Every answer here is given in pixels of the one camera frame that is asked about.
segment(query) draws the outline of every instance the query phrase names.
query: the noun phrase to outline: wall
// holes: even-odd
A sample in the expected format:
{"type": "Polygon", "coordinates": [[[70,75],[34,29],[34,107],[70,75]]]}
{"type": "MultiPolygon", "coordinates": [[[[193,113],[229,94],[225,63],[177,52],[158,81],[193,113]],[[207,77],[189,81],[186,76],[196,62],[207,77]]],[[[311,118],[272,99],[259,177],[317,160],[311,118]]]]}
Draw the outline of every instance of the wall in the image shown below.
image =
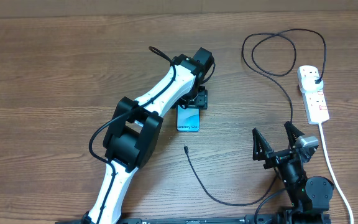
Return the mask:
{"type": "Polygon", "coordinates": [[[0,18],[358,10],[358,0],[0,0],[0,18]]]}

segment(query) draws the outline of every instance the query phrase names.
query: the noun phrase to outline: tabletop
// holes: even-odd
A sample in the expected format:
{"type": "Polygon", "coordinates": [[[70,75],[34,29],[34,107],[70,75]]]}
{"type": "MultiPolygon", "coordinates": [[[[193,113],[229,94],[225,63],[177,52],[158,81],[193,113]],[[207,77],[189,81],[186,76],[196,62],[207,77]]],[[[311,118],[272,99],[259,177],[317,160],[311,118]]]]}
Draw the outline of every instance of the tabletop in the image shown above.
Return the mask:
{"type": "MultiPolygon", "coordinates": [[[[285,149],[283,127],[290,119],[285,95],[241,59],[242,41],[257,32],[305,28],[327,42],[324,93],[331,119],[323,124],[331,164],[358,223],[358,11],[271,12],[158,16],[56,17],[0,19],[0,223],[53,223],[78,219],[91,209],[105,165],[88,152],[91,135],[111,119],[117,102],[151,89],[169,64],[148,50],[169,57],[211,51],[216,70],[205,84],[208,109],[200,131],[179,133],[170,110],[157,147],[136,173],[122,208],[124,217],[241,217],[257,205],[228,207],[212,201],[192,173],[183,144],[200,179],[216,198],[245,203],[259,198],[274,171],[252,160],[252,129],[258,128],[275,150],[285,149]]],[[[311,33],[285,34],[296,44],[294,70],[275,79],[291,96],[293,123],[319,136],[307,123],[296,70],[321,71],[323,45],[311,33]]],[[[262,37],[251,38],[249,48],[262,37]]],[[[293,49],[274,38],[255,51],[266,70],[285,72],[293,49]]],[[[103,134],[94,142],[103,155],[103,134]]],[[[331,179],[319,148],[305,164],[309,177],[331,179]]],[[[272,191],[283,187],[277,182],[272,191]]],[[[288,206],[286,194],[260,213],[288,206]]],[[[330,203],[333,223],[347,223],[337,191],[330,203]]]]}

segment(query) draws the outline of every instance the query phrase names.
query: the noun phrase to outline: power strip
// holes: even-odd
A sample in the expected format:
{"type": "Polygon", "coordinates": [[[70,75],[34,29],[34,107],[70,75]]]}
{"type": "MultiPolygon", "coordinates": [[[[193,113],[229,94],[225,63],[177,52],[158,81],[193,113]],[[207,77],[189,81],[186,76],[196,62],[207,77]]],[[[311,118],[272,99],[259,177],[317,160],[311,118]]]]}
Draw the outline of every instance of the power strip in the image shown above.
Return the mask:
{"type": "Polygon", "coordinates": [[[326,158],[327,166],[331,177],[333,178],[335,187],[341,195],[347,210],[349,211],[349,221],[353,224],[353,212],[345,195],[343,194],[339,184],[335,178],[333,168],[328,157],[326,141],[323,133],[322,123],[329,119],[327,102],[323,93],[323,81],[316,83],[315,80],[319,78],[318,69],[310,65],[301,66],[298,69],[299,88],[302,92],[303,102],[305,104],[306,116],[309,124],[318,124],[320,130],[321,142],[323,145],[324,156],[326,158]]]}

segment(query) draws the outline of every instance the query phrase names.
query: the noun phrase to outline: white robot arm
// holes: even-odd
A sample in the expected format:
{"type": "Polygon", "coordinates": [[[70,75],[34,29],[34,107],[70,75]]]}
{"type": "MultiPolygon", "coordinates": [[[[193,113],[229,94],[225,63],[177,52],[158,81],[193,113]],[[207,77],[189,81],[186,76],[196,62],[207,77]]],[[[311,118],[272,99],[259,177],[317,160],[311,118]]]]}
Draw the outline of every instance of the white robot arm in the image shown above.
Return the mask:
{"type": "Polygon", "coordinates": [[[200,48],[193,58],[182,54],[170,60],[159,50],[153,47],[150,49],[170,61],[171,67],[164,78],[146,94],[134,101],[124,97],[118,103],[103,141],[107,160],[95,156],[90,150],[94,157],[106,162],[106,174],[98,199],[81,220],[66,224],[117,223],[129,183],[155,149],[165,113],[176,105],[199,109],[208,107],[208,92],[200,85],[206,81],[205,74],[214,64],[211,52],[200,48]],[[113,122],[124,114],[130,116],[126,120],[117,119],[113,122]],[[140,133],[126,126],[126,121],[142,126],[140,133]]]}

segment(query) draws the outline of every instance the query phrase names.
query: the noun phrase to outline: power plug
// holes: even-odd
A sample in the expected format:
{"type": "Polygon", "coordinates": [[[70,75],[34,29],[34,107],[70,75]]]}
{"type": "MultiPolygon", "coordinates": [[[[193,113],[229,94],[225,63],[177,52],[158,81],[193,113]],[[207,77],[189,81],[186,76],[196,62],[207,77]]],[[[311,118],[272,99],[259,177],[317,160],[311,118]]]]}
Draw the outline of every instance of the power plug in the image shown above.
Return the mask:
{"type": "Polygon", "coordinates": [[[324,82],[316,83],[316,80],[319,78],[318,69],[314,66],[304,65],[298,69],[299,87],[302,93],[322,90],[324,82]]]}
{"type": "Polygon", "coordinates": [[[321,124],[329,119],[323,81],[316,84],[319,73],[316,67],[301,66],[298,69],[299,88],[305,104],[309,124],[321,124]]]}

